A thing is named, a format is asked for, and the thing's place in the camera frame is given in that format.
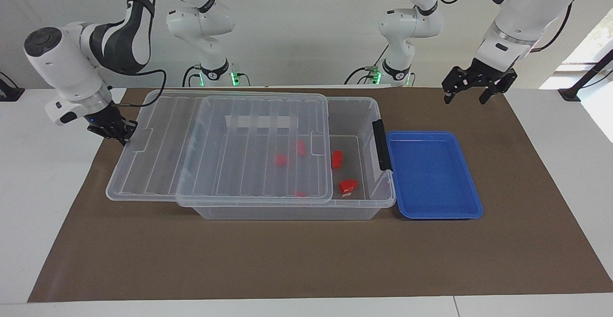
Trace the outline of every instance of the black handle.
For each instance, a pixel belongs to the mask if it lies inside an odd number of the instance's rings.
[[[392,170],[392,159],[389,156],[385,127],[383,126],[382,119],[373,122],[373,131],[375,132],[375,145],[377,147],[377,157],[379,158],[379,168],[381,171]]]

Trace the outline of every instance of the blue tray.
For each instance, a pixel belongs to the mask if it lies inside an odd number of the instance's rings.
[[[481,200],[450,132],[387,134],[400,212],[410,219],[477,219]]]

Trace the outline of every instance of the white robotic arm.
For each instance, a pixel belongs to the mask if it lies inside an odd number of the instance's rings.
[[[236,86],[232,63],[213,36],[234,29],[229,9],[217,0],[184,0],[192,7],[171,11],[166,17],[169,31],[198,51],[199,68],[205,86]]]
[[[381,83],[404,84],[415,54],[415,47],[407,40],[433,37],[443,29],[443,15],[437,11],[438,0],[410,1],[415,7],[390,10],[379,24],[379,31],[389,44],[387,56],[377,66]]]
[[[149,62],[155,0],[127,0],[125,19],[112,24],[44,27],[24,42],[26,57],[59,98],[46,106],[57,125],[85,117],[88,130],[123,145],[136,122],[123,118],[96,72],[105,67],[131,75]]]
[[[493,0],[500,13],[486,32],[471,66],[454,67],[443,81],[445,103],[473,86],[485,86],[479,101],[484,104],[497,93],[505,93],[517,78],[512,68],[538,42],[551,22],[574,0]]]

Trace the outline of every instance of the brown surface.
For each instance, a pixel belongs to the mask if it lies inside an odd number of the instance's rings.
[[[121,147],[104,141],[29,302],[613,291],[504,97],[481,106],[476,89],[451,105],[434,89],[319,92],[374,97],[388,131],[453,132],[483,217],[410,221],[394,206],[372,221],[206,221],[172,203],[110,202]]]

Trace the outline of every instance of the red toy piece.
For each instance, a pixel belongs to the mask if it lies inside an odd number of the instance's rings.
[[[296,151],[300,156],[307,156],[307,146],[303,140],[298,139],[298,143],[296,143]]]
[[[332,168],[335,170],[340,170],[341,166],[343,166],[343,151],[333,151]]]
[[[339,184],[339,189],[343,196],[346,196],[352,193],[357,188],[357,185],[356,180],[344,180]]]
[[[289,162],[287,155],[276,155],[274,156],[274,166],[284,167]]]

